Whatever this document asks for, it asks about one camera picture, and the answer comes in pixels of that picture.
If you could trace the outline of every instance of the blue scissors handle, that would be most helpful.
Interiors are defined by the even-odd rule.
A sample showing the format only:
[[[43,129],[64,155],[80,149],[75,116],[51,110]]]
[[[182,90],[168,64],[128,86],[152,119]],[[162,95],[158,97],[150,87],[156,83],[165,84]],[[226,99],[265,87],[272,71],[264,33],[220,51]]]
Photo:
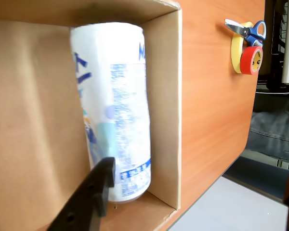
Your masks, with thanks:
[[[262,25],[263,26],[263,33],[258,33],[258,27]],[[263,20],[257,22],[254,27],[249,27],[250,33],[245,38],[247,44],[249,46],[263,46],[263,40],[265,40],[266,37],[266,25]]]
[[[263,26],[263,33],[262,34],[258,33],[258,28],[260,27],[260,25]],[[254,25],[254,27],[250,27],[250,35],[252,35],[256,39],[265,40],[265,37],[266,37],[266,25],[265,25],[265,22],[263,20],[261,20],[261,21],[257,22]]]
[[[263,43],[261,40],[258,40],[257,38],[253,37],[252,35],[248,35],[245,38],[245,41],[247,42],[247,45],[249,47],[254,47],[254,46],[259,46],[259,47],[263,47]]]

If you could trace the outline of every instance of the scissors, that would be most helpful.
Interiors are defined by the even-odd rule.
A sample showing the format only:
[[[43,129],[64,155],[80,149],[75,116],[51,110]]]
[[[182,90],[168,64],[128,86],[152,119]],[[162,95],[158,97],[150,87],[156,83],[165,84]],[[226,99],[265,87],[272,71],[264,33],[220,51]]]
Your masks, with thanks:
[[[260,25],[263,26],[262,34],[258,33],[258,27]],[[233,20],[225,19],[225,26],[242,36],[248,46],[263,46],[263,40],[265,40],[266,36],[266,25],[263,20],[258,21],[254,27],[244,27]]]

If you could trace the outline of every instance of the orange wooden surface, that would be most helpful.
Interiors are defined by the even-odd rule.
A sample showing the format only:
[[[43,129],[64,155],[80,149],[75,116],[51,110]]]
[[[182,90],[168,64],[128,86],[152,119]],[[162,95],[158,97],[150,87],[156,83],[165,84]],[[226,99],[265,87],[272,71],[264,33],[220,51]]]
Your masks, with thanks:
[[[183,10],[182,202],[169,227],[245,148],[257,83],[231,65],[225,18],[264,19],[264,0],[178,0]]]

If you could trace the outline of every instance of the plastic packaging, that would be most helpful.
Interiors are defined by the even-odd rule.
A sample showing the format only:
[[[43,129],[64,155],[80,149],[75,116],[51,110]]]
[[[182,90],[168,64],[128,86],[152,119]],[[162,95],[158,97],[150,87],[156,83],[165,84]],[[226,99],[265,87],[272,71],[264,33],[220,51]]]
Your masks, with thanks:
[[[116,158],[116,203],[139,197],[151,181],[144,42],[142,29],[127,23],[71,30],[91,167]]]

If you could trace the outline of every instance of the masking tape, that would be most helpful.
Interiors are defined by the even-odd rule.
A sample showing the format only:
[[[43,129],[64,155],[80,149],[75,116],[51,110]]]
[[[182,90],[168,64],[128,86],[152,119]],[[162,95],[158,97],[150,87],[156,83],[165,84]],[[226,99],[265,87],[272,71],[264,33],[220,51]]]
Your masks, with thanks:
[[[242,23],[242,26],[245,27],[253,27],[254,24],[251,22]],[[240,60],[243,52],[243,41],[244,38],[237,33],[233,34],[232,42],[231,42],[231,61],[234,70],[237,73],[241,73],[240,69]]]
[[[263,58],[261,47],[247,47],[241,57],[240,69],[242,74],[255,75],[258,73]]]

